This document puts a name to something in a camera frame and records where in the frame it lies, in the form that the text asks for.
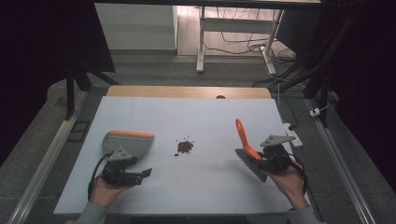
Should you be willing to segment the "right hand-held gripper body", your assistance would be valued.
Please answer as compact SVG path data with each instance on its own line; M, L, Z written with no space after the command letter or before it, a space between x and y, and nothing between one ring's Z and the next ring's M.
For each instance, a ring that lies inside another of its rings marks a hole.
M291 140L293 140L291 136L269 135L261 143L262 161L266 163L266 172L280 174L288 169L291 160L283 144Z

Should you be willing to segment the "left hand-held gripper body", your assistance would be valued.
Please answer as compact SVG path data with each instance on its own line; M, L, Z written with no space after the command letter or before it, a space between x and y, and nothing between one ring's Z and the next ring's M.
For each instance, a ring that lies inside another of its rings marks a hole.
M120 147L109 156L102 172L102 178L111 186L125 186L127 179L143 179L142 173L126 172L126 168L136 162L137 157Z

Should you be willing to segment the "grey dustpan with orange edge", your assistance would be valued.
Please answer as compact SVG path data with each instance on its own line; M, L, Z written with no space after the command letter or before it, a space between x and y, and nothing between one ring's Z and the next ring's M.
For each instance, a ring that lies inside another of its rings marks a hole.
M102 141L102 151L109 153L112 161L141 158L151 147L153 133L113 130Z

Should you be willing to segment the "grey brush with orange handle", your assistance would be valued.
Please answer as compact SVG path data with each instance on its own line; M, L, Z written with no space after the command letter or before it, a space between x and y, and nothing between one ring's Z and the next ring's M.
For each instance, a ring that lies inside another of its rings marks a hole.
M262 161L262 156L249 145L243 123L240 119L235 120L235 126L242 144L241 148L235 150L235 154L262 183L265 183L267 175L256 164L257 161Z

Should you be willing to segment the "pile of red beans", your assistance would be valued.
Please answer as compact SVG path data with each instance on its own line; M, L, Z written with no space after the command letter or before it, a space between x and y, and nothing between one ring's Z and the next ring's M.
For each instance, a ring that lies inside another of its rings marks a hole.
M190 154L194 148L194 142L187 136L182 139L177 139L177 150L175 155Z

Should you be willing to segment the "person's left hand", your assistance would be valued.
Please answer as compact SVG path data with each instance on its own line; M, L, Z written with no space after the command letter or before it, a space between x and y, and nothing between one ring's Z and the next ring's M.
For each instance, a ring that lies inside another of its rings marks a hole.
M108 208L127 189L130 187L111 186L101 176L98 176L93 180L90 202Z

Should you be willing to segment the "person's right hand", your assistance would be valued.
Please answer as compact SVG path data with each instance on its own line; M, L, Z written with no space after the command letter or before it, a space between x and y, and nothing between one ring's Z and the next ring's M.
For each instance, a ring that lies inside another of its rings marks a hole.
M280 192L286 196L293 210L303 210L308 207L304 196L304 180L296 168L290 165L283 173L266 172L266 174L274 181Z

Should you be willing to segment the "white power strip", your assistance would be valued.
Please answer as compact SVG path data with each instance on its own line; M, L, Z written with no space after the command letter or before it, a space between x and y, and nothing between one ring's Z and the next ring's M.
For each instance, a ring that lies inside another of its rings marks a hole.
M303 145L303 142L301 141L301 139L299 138L297 133L294 131L293 126L290 125L289 123L284 123L283 127L284 127L284 130L285 130L285 133L287 134L287 136L293 137L291 144L294 147L301 147Z

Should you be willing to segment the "white foam board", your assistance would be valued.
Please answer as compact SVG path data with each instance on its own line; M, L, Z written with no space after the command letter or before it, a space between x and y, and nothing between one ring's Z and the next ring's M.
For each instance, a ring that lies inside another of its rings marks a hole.
M130 171L152 169L141 185L123 192L112 214L130 216L261 215L290 209L272 180L262 183L235 154L242 146L235 120L259 149L269 135L284 134L272 99L105 97L102 99L54 212L78 215L113 130L153 133L150 149ZM194 142L190 154L175 155L177 139Z

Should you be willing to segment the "black metal stand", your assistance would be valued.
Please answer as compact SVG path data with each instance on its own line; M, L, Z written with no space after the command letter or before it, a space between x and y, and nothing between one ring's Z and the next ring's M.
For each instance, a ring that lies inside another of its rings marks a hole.
M326 109L329 106L328 93L329 81L327 65L325 63L319 63L313 69L312 77L304 89L304 97L314 98L317 94L319 94L318 113L316 114L316 118L319 119L325 128L328 127L326 112Z
M119 85L118 81L108 77L88 63L72 63L66 73L66 120L70 120L76 111L75 84L81 91L89 91L92 88L88 74L98 77L110 86Z

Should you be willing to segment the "wooden table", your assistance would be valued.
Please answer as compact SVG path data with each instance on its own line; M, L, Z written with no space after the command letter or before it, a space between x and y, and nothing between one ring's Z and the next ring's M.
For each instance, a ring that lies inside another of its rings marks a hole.
M226 99L270 99L265 88L244 87L183 87L183 86L111 86L107 96L122 97L165 97L165 98L218 98Z

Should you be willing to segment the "dark curtain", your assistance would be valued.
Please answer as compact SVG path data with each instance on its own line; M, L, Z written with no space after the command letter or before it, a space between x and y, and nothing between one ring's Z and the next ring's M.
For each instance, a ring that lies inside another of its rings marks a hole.
M334 56L336 112L396 191L396 0L364 0Z
M0 165L80 64L115 70L95 0L0 0Z

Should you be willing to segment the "white panel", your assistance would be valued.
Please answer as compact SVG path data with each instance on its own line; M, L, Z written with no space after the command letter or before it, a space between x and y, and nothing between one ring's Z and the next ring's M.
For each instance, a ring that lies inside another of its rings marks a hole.
M96 3L95 8L110 49L177 49L176 7Z

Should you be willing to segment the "aluminium rail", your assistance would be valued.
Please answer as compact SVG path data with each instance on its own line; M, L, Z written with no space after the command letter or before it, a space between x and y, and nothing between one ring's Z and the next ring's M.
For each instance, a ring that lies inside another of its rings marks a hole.
M31 178L18 204L8 219L7 224L24 224L50 174L50 171L52 170L54 163L61 152L61 149L64 146L67 136L70 134L78 118L87 96L88 93L86 91L80 91L78 93L78 97L75 101L75 110L72 112L70 119L63 121L58 132L54 136L46 154L39 163L33 177Z
M322 141L329 151L332 162L338 174L340 175L343 185L346 188L346 192L348 193L355 210L357 211L361 223L377 224L375 216L366 202L360 187L347 167L347 163L340 153L339 147L336 145L330 130L323 125L322 121L318 117L312 117L312 120L315 122Z

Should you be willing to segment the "white desk frame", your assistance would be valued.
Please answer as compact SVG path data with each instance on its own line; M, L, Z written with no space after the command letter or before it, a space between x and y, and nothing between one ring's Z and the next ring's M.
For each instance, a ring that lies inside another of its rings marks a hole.
M264 59L267 73L275 75L276 69L270 56L272 44L276 37L276 31L280 23L283 10L275 9L274 17L270 21L249 20L249 19L223 19L210 18L205 16L205 7L200 7L199 12L199 45L197 51L196 72L202 74L205 65L205 33L206 32L226 32L226 33L248 33L268 35L268 41L264 47L259 47L259 51Z

